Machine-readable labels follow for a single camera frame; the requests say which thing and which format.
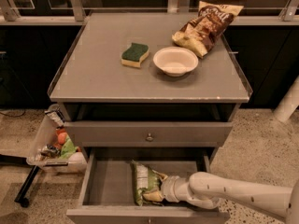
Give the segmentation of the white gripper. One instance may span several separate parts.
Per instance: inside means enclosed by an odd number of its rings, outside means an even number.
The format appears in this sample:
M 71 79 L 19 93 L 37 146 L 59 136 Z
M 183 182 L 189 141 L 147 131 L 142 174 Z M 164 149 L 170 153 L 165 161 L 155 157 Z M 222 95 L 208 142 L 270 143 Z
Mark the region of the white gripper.
M 150 202 L 160 203 L 164 198 L 170 203 L 187 202 L 192 197 L 189 180 L 186 177 L 168 176 L 164 173 L 154 171 L 155 180 L 163 181 L 161 192 L 155 190 L 145 192 L 143 198 Z

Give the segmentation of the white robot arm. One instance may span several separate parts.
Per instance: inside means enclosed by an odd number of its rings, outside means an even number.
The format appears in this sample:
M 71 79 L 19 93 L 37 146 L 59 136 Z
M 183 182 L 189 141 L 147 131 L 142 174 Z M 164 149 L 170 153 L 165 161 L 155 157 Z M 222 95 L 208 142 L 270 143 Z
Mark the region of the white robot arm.
M 238 112 L 212 171 L 170 176 L 155 195 L 207 209 L 223 198 L 284 224 L 299 224 L 297 107 L 294 82 L 275 110 Z

